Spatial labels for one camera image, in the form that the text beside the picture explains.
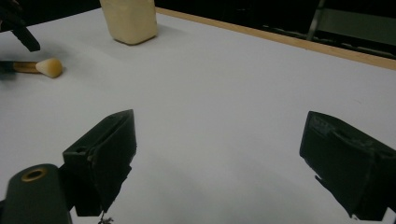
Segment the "screw hole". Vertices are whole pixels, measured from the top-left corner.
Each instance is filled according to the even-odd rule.
[[[22,181],[24,181],[24,182],[34,181],[34,180],[37,180],[37,179],[43,177],[44,175],[46,175],[46,173],[47,173],[47,170],[45,168],[37,168],[37,169],[31,170],[31,171],[25,173],[22,176]]]

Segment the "makeup brush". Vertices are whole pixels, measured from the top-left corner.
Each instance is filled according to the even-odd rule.
[[[61,62],[50,58],[39,63],[0,61],[0,70],[5,72],[44,74],[47,77],[58,77],[63,70]]]

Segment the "table surface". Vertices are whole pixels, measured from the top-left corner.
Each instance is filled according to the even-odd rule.
[[[115,223],[359,223],[300,158],[304,123],[318,111],[396,148],[396,72],[157,20],[158,36],[138,46],[114,41],[100,9],[31,27],[39,52],[0,34],[1,60],[64,64],[56,79],[0,77],[0,192],[24,168],[62,165],[97,122],[132,108],[137,154]]]

